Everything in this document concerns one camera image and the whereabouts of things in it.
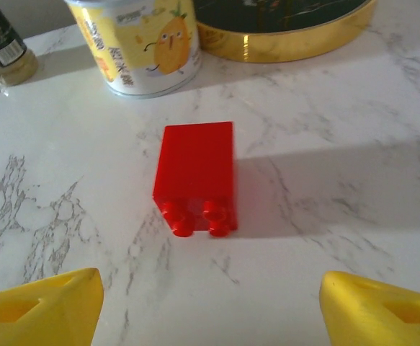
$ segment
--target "spice bottle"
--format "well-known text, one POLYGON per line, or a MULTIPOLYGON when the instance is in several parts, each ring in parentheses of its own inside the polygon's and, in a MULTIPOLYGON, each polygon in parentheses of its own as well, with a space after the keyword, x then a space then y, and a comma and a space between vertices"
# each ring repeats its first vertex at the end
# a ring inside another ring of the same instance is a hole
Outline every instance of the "spice bottle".
POLYGON ((29 79, 38 61, 0 11, 0 85, 11 86, 29 79))

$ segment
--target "white can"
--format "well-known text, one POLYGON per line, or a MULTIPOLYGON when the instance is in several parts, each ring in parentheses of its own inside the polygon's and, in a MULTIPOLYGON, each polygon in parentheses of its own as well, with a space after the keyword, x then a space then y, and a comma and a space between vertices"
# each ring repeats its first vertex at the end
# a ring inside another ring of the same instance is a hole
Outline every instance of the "white can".
POLYGON ((102 75, 117 93, 157 97, 201 65, 192 0, 66 0, 102 75))

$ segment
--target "red plastic brick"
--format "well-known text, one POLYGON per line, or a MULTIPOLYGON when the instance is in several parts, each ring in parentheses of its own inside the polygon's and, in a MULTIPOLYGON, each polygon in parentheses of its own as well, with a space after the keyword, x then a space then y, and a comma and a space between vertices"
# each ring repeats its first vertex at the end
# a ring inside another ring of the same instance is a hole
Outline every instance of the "red plastic brick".
POLYGON ((237 229, 233 123, 166 126, 153 199, 176 236, 237 229))

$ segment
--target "marble surface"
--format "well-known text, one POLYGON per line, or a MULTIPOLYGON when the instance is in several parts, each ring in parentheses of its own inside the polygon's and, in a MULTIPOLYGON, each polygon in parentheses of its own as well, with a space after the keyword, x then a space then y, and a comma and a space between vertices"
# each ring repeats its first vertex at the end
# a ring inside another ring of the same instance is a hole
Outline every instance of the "marble surface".
POLYGON ((327 270, 420 291, 420 0, 381 0, 333 53, 204 55, 171 95, 109 92, 76 27, 31 38, 0 89, 0 290, 82 267, 105 286, 93 345, 329 345, 327 270), (165 125, 233 120, 240 229, 170 235, 151 200, 165 125))

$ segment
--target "pineapple cartoon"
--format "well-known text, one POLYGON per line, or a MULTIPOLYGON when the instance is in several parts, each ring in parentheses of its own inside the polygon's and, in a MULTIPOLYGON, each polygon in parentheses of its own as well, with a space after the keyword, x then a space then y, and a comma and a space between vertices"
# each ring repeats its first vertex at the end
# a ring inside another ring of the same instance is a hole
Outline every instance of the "pineapple cartoon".
POLYGON ((178 71, 183 74, 180 68, 186 64, 190 53, 189 33, 184 21, 187 14, 181 13, 180 1, 178 1, 177 9, 171 10, 170 13, 174 15, 174 18, 160 31, 157 41, 149 43, 144 48, 146 52, 149 46, 155 45, 153 58, 156 67, 148 68, 148 70, 158 69, 162 74, 178 71))

